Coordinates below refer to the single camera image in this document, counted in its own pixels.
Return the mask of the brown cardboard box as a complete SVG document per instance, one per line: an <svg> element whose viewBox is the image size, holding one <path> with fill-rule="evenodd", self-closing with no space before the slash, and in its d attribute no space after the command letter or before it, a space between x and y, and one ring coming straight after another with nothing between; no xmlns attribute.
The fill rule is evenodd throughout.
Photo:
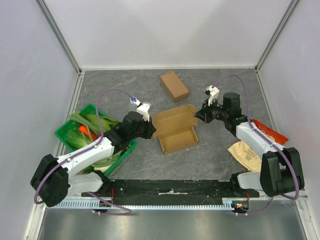
<svg viewBox="0 0 320 240"><path fill-rule="evenodd" d="M174 71L161 75L160 84L174 103L186 99L190 94L187 87Z"/></svg>

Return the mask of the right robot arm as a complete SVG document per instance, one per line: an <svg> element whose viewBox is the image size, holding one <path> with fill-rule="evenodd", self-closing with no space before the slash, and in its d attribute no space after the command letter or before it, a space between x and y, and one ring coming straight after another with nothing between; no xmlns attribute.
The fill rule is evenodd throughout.
<svg viewBox="0 0 320 240"><path fill-rule="evenodd" d="M294 147L284 147L263 133L242 113L240 96L234 92L223 95L219 104L216 87L205 91L208 98L195 113L195 117L208 124L222 121L224 127L236 138L246 143L261 159L258 172L243 171L231 176L229 191L235 197L242 196L247 189L263 191L268 197L283 196L294 192L297 199L305 187L300 153Z"/></svg>

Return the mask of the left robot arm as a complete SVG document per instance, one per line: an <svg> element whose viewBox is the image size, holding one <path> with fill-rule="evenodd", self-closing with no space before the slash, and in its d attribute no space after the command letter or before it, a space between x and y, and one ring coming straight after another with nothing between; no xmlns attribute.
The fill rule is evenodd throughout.
<svg viewBox="0 0 320 240"><path fill-rule="evenodd" d="M54 207L66 197L86 192L106 196L110 191L107 177L98 171L80 171L120 152L136 138L150 139L155 131L148 113L130 111L122 122L91 144L58 157L45 155L30 181L35 190L34 203L39 204L41 198L47 207Z"/></svg>

